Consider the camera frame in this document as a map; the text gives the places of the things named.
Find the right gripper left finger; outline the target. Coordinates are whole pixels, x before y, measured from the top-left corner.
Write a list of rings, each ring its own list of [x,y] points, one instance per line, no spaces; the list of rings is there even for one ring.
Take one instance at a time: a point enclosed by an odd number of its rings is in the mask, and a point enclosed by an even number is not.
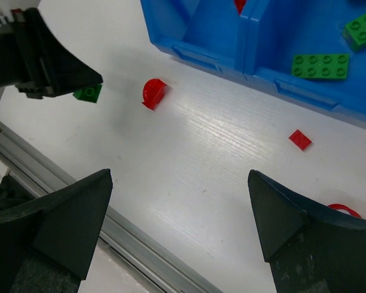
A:
[[[0,186],[0,292],[77,292],[112,189],[108,169],[34,199]]]

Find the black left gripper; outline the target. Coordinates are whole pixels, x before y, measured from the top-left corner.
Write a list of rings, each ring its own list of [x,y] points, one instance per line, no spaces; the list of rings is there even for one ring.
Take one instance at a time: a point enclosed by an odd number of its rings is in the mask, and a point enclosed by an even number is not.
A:
[[[0,88],[16,85],[28,98],[53,98],[103,83],[56,39],[37,8],[11,13],[14,22],[0,26]]]

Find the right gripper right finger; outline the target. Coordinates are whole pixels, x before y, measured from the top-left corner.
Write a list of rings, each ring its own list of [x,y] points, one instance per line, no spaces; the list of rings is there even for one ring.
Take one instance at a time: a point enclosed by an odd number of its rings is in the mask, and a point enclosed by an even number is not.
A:
[[[366,292],[366,220],[331,209],[257,170],[248,189],[277,292]]]

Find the flower lego stack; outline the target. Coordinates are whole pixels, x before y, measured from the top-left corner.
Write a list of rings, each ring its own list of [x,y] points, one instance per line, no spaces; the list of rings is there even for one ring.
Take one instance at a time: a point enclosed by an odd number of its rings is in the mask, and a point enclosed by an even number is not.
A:
[[[344,204],[339,204],[339,203],[333,203],[333,204],[329,204],[328,205],[329,208],[339,211],[339,212],[343,212],[345,214],[351,215],[353,217],[357,217],[359,219],[362,218],[362,216],[356,212],[355,210],[349,208],[348,206],[344,205]]]

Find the red arch lego piece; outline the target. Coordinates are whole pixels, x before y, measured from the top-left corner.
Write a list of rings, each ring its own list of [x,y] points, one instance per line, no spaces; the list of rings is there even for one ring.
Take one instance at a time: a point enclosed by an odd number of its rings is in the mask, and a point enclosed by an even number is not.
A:
[[[168,84],[159,78],[148,80],[143,87],[142,104],[150,110],[155,110],[171,89]]]

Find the small red lego plate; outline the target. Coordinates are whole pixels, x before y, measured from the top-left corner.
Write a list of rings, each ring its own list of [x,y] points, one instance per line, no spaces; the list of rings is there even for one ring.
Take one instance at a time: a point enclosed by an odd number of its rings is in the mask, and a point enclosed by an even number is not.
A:
[[[290,136],[289,140],[298,147],[301,151],[306,151],[310,145],[312,144],[312,141],[308,136],[306,136],[304,133],[302,133],[299,129],[296,129]]]

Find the green 2x4 lego plate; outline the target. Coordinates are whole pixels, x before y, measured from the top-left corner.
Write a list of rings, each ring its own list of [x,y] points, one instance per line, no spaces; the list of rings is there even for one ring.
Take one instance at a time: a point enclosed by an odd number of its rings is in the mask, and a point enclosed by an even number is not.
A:
[[[303,79],[343,80],[348,75],[349,54],[297,54],[292,76]]]

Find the red rounded lego brick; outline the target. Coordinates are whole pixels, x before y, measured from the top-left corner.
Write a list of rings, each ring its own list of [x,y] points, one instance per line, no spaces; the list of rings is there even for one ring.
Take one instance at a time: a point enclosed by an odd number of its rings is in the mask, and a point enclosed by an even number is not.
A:
[[[242,13],[242,10],[243,10],[246,2],[247,2],[247,0],[234,0],[234,4],[236,6],[236,9],[237,9],[239,15]]]

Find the green square lego brick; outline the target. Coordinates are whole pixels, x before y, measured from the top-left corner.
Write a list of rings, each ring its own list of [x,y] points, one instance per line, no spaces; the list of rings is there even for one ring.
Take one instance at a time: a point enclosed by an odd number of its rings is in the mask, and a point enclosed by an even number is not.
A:
[[[366,48],[366,13],[347,23],[342,35],[354,52]]]

